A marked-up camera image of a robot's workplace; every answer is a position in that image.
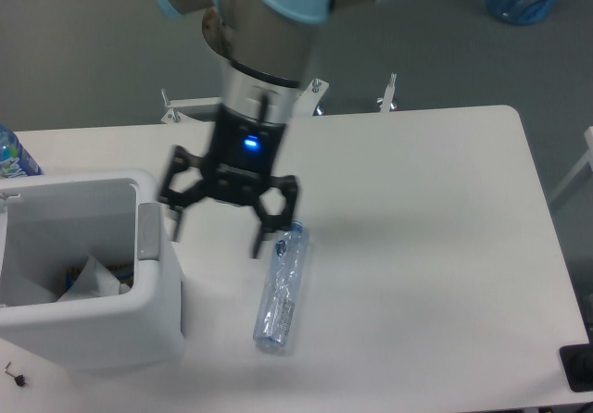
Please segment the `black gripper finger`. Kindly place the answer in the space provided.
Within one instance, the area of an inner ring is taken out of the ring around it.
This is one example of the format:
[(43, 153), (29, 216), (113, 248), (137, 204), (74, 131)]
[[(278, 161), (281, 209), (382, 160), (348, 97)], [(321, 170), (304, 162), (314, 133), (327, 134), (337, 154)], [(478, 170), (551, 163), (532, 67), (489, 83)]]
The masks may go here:
[[(276, 192), (283, 199), (283, 203), (273, 211), (270, 211), (264, 201), (264, 195), (271, 191)], [(297, 207), (298, 195), (299, 184), (295, 175), (271, 176), (264, 182), (262, 190), (258, 191), (251, 204), (259, 219), (259, 227), (251, 246), (250, 256), (252, 258), (259, 257), (261, 246), (269, 236), (276, 232), (290, 230)]]
[[(180, 145), (172, 147), (170, 161), (158, 191), (159, 203), (168, 207), (173, 214), (174, 228), (171, 236), (172, 241), (179, 240), (184, 211), (191, 205), (209, 197), (211, 185), (208, 174), (203, 171), (203, 168), (208, 165), (209, 161), (206, 157), (191, 154)], [(182, 191), (175, 190), (173, 188), (174, 179), (190, 169), (196, 170), (200, 175), (200, 179)]]

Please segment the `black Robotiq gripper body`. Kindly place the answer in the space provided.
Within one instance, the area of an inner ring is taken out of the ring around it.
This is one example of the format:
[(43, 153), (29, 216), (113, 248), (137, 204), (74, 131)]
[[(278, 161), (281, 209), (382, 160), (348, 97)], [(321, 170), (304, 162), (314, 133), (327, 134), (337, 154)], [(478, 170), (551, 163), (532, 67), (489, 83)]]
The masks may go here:
[(286, 126), (247, 118), (220, 106), (200, 173), (206, 196), (252, 206), (271, 187), (271, 170)]

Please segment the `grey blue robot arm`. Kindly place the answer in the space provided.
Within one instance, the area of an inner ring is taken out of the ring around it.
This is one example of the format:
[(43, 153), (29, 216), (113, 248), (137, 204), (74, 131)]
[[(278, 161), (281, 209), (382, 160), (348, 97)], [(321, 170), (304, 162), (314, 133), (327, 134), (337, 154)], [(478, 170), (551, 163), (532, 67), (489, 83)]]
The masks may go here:
[(317, 33), (335, 11), (384, 0), (155, 0), (164, 15), (204, 12), (210, 47), (228, 66), (207, 151), (172, 150), (159, 201), (177, 216), (210, 198), (251, 207), (253, 250), (292, 223), (295, 176), (272, 173)]

